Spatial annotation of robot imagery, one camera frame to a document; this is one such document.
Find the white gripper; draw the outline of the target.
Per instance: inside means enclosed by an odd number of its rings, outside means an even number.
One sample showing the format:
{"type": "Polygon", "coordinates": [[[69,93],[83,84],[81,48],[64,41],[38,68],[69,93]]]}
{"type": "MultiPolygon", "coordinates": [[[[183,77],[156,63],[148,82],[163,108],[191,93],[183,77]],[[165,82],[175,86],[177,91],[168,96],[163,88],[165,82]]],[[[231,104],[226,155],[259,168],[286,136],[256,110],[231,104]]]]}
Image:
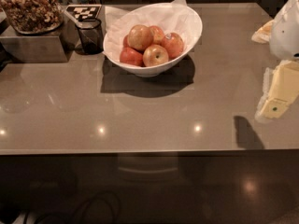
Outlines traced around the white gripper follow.
{"type": "Polygon", "coordinates": [[[288,0],[271,20],[260,27],[251,40],[265,44],[280,64],[266,68],[263,74],[263,96],[255,119],[261,123],[279,119],[299,96],[299,0],[288,0]]]}

